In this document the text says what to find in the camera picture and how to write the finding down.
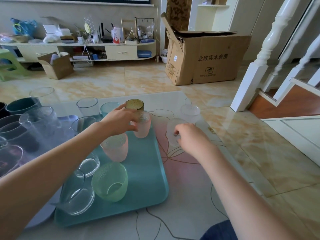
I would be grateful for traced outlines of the person's right hand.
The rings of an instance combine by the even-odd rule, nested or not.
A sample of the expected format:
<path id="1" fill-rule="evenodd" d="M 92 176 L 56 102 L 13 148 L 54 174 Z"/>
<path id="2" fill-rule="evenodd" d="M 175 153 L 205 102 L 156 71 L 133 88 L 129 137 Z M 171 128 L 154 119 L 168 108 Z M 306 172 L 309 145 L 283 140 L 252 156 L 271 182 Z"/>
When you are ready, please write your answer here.
<path id="1" fill-rule="evenodd" d="M 206 134 L 192 123 L 186 123 L 186 142 L 182 149 L 198 162 L 213 158 L 214 148 Z"/>

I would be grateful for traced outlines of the person's left hand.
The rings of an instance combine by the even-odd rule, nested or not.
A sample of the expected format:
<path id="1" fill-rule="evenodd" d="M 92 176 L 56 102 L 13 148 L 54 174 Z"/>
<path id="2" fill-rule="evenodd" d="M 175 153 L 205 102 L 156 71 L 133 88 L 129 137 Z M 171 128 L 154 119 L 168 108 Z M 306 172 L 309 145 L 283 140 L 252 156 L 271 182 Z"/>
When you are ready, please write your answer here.
<path id="1" fill-rule="evenodd" d="M 120 105 L 108 113 L 101 121 L 98 122 L 99 142 L 111 136 L 119 135 L 129 131 L 130 121 L 137 122 L 139 116 L 135 115 L 135 110 L 126 109 L 125 104 Z"/>

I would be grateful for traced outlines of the white frosted glass cup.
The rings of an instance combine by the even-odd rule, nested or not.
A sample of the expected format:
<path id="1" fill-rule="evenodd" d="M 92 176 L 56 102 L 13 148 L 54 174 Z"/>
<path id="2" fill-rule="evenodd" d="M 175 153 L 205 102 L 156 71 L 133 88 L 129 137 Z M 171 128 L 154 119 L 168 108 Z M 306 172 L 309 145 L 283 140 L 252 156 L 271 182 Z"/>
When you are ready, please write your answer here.
<path id="1" fill-rule="evenodd" d="M 180 119 L 180 118 L 176 118 L 176 119 L 172 119 L 170 121 L 168 121 L 167 123 L 167 131 L 166 131 L 166 137 L 168 140 L 168 143 L 170 146 L 172 147 L 179 147 L 179 143 L 178 143 L 178 139 L 181 138 L 181 136 L 179 134 L 175 134 L 175 127 L 176 125 L 179 124 L 185 124 L 187 123 L 187 121 Z"/>
<path id="2" fill-rule="evenodd" d="M 198 106 L 184 104 L 180 108 L 180 117 L 188 123 L 196 124 L 201 118 L 201 110 Z"/>

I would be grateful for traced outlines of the pink frosted glass cup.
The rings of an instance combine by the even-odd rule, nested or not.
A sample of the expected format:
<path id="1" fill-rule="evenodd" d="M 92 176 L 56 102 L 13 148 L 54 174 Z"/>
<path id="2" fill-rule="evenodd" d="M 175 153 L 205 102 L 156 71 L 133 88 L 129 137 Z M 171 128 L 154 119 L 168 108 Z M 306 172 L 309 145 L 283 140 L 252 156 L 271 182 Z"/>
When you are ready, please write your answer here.
<path id="1" fill-rule="evenodd" d="M 114 162 L 123 162 L 128 154 L 128 136 L 126 133 L 111 136 L 100 143 L 104 153 Z"/>
<path id="2" fill-rule="evenodd" d="M 134 122 L 131 121 L 131 125 L 137 127 L 138 131 L 134 131 L 134 134 L 137 138 L 145 138 L 150 130 L 151 126 L 151 114 L 147 111 L 136 111 L 135 112 L 139 116 L 139 121 Z"/>

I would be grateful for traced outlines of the person's right forearm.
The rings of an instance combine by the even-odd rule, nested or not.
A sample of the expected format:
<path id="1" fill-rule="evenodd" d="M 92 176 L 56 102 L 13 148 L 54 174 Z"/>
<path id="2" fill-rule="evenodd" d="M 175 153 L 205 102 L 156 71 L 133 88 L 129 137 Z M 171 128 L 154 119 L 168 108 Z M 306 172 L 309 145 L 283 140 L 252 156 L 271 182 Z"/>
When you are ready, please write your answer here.
<path id="1" fill-rule="evenodd" d="M 222 202 L 238 240 L 299 240 L 211 142 L 194 154 Z"/>

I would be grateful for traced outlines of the person's left forearm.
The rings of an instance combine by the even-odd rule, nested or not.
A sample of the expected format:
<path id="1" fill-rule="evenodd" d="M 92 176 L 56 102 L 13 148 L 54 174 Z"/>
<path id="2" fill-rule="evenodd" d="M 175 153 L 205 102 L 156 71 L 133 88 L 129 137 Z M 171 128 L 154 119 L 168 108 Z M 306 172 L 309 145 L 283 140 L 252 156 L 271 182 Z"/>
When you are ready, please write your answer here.
<path id="1" fill-rule="evenodd" d="M 0 179 L 0 240 L 16 239 L 103 140 L 102 121 Z"/>

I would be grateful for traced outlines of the amber glass cup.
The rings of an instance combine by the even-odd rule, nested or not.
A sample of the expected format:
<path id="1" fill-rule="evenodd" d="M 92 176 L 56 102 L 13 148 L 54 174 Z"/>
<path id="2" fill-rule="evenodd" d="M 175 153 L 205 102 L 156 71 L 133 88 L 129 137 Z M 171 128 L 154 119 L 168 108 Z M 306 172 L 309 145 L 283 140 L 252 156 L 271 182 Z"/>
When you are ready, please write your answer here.
<path id="1" fill-rule="evenodd" d="M 131 110 L 135 110 L 134 114 L 136 116 L 141 116 L 141 114 L 144 111 L 144 102 L 142 100 L 139 99 L 130 99 L 128 101 L 126 101 L 126 109 L 131 109 Z"/>

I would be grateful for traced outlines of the light blue frosted cup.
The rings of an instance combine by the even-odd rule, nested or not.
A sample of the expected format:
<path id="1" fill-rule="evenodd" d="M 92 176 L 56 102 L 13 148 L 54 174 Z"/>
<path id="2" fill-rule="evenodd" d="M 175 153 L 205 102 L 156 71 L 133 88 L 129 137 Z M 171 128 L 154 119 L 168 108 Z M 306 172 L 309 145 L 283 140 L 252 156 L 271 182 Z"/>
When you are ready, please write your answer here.
<path id="1" fill-rule="evenodd" d="M 100 107 L 100 111 L 101 111 L 102 117 L 105 117 L 108 113 L 110 113 L 114 109 L 118 108 L 119 106 L 120 106 L 120 103 L 115 102 L 115 101 L 104 103 Z"/>

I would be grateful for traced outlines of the clear glass cup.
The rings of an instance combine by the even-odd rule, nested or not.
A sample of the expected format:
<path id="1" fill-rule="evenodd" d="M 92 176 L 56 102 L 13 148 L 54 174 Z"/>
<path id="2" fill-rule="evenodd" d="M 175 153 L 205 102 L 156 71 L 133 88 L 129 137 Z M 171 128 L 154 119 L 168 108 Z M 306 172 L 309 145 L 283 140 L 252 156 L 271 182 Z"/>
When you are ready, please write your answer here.
<path id="1" fill-rule="evenodd" d="M 95 152 L 91 152 L 86 159 L 84 159 L 78 169 L 85 175 L 85 177 L 91 177 L 100 167 L 100 160 Z"/>
<path id="2" fill-rule="evenodd" d="M 97 122 L 97 119 L 94 117 L 91 117 L 91 116 L 81 117 L 72 123 L 71 129 L 74 132 L 74 135 L 76 136 L 82 131 L 84 131 L 86 128 L 88 128 L 90 125 L 94 124 L 95 122 Z"/>
<path id="3" fill-rule="evenodd" d="M 52 87 L 34 89 L 29 93 L 29 96 L 39 107 L 51 106 L 58 102 L 55 89 Z"/>
<path id="4" fill-rule="evenodd" d="M 80 215 L 94 202 L 95 193 L 85 173 L 77 169 L 62 187 L 60 199 L 55 206 L 69 215 Z"/>
<path id="5" fill-rule="evenodd" d="M 83 117 L 93 117 L 97 121 L 101 120 L 98 99 L 95 97 L 86 97 L 77 101 L 76 105 Z"/>

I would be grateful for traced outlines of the teal plastic tray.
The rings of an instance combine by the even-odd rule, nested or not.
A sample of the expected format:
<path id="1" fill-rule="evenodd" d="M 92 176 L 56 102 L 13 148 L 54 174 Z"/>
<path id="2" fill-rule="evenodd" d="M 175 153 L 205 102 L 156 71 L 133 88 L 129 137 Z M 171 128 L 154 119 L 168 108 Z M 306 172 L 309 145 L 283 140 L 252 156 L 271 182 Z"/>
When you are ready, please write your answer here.
<path id="1" fill-rule="evenodd" d="M 94 202 L 88 210 L 80 215 L 69 215 L 56 208 L 54 213 L 56 225 L 70 227 L 154 206 L 166 200 L 169 194 L 169 185 L 153 125 L 145 138 L 137 138 L 132 131 L 126 134 L 129 140 L 128 154 L 126 159 L 121 162 L 128 175 L 125 196 L 118 202 L 109 202 L 94 193 Z M 100 167 L 112 162 L 102 151 L 102 148 L 96 148 L 94 152 L 99 157 Z"/>

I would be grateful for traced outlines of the green frosted glass cup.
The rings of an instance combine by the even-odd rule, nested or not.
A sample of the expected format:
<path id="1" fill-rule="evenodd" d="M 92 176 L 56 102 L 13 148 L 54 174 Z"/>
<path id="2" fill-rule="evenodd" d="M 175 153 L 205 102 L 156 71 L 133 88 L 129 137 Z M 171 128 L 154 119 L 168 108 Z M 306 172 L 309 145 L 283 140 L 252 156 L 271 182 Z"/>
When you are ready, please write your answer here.
<path id="1" fill-rule="evenodd" d="M 91 186 L 95 194 L 103 200 L 118 202 L 127 192 L 127 170 L 119 162 L 106 163 L 94 173 Z"/>

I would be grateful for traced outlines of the white low cabinet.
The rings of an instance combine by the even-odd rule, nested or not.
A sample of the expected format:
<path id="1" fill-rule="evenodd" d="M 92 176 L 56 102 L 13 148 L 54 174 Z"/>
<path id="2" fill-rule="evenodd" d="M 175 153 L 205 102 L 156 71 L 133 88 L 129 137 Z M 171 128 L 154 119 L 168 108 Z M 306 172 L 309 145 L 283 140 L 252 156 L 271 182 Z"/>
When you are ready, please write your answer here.
<path id="1" fill-rule="evenodd" d="M 18 50 L 18 61 L 22 63 L 38 62 L 38 57 L 56 52 L 70 54 L 70 61 L 129 61 L 146 60 L 150 58 L 137 58 L 137 50 L 152 51 L 152 58 L 157 54 L 157 43 L 1 43 L 1 48 L 12 47 Z"/>

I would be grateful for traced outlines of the large cardboard box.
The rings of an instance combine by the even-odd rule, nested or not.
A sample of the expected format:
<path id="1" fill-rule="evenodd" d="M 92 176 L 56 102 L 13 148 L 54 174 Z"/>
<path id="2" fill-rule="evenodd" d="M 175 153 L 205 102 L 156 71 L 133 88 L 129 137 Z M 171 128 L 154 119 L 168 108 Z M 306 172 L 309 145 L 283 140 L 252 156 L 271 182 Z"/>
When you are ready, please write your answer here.
<path id="1" fill-rule="evenodd" d="M 178 31 L 165 12 L 161 20 L 169 37 L 165 73 L 174 85 L 236 79 L 252 36 L 230 31 Z"/>

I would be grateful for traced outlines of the clear glass mug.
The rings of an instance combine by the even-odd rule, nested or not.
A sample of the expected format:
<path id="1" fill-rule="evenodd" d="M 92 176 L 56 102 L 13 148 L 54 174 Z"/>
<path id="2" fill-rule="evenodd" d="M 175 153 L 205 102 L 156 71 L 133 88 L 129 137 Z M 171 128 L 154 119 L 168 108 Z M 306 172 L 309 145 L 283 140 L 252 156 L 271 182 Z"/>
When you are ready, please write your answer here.
<path id="1" fill-rule="evenodd" d="M 19 122 L 26 125 L 30 122 L 36 130 L 46 139 L 52 138 L 62 129 L 56 112 L 50 106 L 36 107 L 23 113 Z"/>

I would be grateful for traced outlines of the white jar with red print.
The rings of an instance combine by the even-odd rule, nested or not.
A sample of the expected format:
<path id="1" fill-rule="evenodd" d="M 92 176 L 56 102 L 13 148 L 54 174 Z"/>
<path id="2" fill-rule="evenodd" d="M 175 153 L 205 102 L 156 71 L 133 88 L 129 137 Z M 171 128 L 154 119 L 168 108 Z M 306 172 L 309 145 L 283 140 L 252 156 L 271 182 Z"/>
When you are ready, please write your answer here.
<path id="1" fill-rule="evenodd" d="M 121 44 L 121 42 L 122 42 L 121 31 L 122 31 L 122 29 L 119 27 L 114 27 L 111 30 L 112 42 L 114 44 Z"/>

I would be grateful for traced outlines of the black router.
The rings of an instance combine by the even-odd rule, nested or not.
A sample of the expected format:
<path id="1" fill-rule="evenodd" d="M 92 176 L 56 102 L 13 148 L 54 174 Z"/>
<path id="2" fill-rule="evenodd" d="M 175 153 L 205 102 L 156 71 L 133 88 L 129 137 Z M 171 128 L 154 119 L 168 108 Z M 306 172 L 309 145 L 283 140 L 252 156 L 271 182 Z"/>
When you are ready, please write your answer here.
<path id="1" fill-rule="evenodd" d="M 102 41 L 102 43 L 113 42 L 111 31 L 105 29 L 102 22 L 99 24 L 99 34 L 100 34 L 100 40 Z"/>

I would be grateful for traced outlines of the small cardboard box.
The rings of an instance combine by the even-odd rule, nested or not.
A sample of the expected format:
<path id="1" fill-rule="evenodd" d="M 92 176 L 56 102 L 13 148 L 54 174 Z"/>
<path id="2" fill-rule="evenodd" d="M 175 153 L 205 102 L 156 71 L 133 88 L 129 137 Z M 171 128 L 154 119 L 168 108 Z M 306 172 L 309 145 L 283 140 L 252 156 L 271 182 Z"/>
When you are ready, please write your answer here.
<path id="1" fill-rule="evenodd" d="M 49 79 L 61 80 L 74 73 L 70 54 L 67 52 L 61 52 L 60 55 L 53 52 L 39 56 L 37 59 Z"/>

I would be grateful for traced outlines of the white stair railing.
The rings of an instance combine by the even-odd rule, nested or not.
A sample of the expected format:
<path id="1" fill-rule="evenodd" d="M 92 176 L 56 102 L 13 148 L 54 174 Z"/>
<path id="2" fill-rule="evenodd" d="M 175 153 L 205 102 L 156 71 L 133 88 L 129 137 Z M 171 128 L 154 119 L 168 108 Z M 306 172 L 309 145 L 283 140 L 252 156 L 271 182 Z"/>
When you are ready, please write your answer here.
<path id="1" fill-rule="evenodd" d="M 262 90 L 259 90 L 259 84 L 268 68 L 267 61 L 269 60 L 273 49 L 277 46 L 282 32 L 294 16 L 300 2 L 301 0 L 284 0 L 282 3 L 275 16 L 274 22 L 272 23 L 271 30 L 262 43 L 260 52 L 257 54 L 256 59 L 249 64 L 244 78 L 230 105 L 230 108 L 234 112 L 245 111 L 257 92 L 267 92 L 270 90 L 271 85 L 278 77 L 283 65 L 289 60 L 291 53 L 306 32 L 314 15 L 320 9 L 320 0 L 311 0 L 298 22 L 297 27 L 285 45 L 278 64 L 269 74 Z"/>

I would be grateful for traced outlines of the person's blue jeans leg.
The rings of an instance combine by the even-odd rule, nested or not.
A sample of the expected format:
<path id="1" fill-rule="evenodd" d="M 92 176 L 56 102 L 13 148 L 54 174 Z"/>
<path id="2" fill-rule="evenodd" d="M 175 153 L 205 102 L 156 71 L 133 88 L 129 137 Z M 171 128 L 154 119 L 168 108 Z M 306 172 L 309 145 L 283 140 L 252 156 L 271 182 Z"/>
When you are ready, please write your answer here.
<path id="1" fill-rule="evenodd" d="M 199 240 L 238 240 L 230 220 L 211 226 Z"/>

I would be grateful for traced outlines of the wooden staircase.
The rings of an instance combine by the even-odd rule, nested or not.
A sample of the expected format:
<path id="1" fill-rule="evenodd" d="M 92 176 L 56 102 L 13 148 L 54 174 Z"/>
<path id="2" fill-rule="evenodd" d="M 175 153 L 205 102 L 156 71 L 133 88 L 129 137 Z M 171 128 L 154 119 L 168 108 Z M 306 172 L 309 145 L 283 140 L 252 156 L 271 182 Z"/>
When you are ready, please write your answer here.
<path id="1" fill-rule="evenodd" d="M 249 111 L 320 166 L 320 77 L 292 78 L 279 100 L 260 91 Z"/>

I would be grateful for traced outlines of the dark teal cup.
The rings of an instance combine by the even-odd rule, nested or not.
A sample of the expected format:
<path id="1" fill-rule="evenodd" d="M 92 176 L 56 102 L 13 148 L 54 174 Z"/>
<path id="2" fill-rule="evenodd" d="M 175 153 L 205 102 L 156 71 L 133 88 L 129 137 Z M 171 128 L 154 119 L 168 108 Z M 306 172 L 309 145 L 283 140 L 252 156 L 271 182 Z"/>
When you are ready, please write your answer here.
<path id="1" fill-rule="evenodd" d="M 10 115 L 22 115 L 26 111 L 40 107 L 41 103 L 39 99 L 32 97 L 25 97 L 19 100 L 15 100 L 6 105 L 5 110 L 9 112 Z"/>

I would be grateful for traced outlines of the brown patterned panel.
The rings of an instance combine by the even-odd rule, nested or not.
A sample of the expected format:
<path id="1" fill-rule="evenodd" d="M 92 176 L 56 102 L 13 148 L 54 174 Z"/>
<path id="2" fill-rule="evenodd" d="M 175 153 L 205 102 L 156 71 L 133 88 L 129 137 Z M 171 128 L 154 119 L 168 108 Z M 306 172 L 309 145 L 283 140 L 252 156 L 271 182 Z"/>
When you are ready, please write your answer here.
<path id="1" fill-rule="evenodd" d="M 167 0 L 166 13 L 178 31 L 188 31 L 192 0 Z"/>

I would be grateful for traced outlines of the white shelf unit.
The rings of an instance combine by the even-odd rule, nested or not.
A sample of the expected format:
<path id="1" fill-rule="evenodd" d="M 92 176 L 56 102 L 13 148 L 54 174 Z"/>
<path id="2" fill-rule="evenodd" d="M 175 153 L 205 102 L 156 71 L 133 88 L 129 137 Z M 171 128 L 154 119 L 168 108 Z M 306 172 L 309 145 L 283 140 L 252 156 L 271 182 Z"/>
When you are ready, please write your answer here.
<path id="1" fill-rule="evenodd" d="M 229 31 L 239 0 L 192 0 L 188 31 Z"/>

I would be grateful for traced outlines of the purple tinted glass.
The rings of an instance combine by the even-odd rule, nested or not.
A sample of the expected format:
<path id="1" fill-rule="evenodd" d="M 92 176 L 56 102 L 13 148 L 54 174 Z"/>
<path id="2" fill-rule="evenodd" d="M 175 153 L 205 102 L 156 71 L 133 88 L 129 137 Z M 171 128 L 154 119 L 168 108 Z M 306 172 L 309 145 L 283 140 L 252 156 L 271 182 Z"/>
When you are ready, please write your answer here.
<path id="1" fill-rule="evenodd" d="M 23 165 L 24 151 L 18 145 L 0 146 L 0 178 Z"/>

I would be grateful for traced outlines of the green plastic stool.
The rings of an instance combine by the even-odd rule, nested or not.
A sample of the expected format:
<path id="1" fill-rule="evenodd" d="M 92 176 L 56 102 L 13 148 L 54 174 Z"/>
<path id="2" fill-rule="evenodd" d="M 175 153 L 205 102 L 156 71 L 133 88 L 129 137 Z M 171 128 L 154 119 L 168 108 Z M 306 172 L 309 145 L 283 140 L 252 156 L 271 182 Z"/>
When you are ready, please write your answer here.
<path id="1" fill-rule="evenodd" d="M 25 69 L 12 52 L 0 48 L 0 81 L 6 78 L 21 78 L 30 76 L 31 72 Z"/>

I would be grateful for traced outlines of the blue plastic bag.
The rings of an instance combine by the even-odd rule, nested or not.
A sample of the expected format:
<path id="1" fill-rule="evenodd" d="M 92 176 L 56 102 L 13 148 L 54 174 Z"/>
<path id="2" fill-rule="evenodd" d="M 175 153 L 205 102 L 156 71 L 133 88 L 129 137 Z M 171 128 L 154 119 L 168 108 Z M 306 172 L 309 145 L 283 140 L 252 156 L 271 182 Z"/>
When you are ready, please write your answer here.
<path id="1" fill-rule="evenodd" d="M 15 35 L 28 35 L 33 37 L 37 28 L 37 21 L 35 20 L 18 20 L 15 18 L 10 19 L 13 24 L 13 33 Z"/>

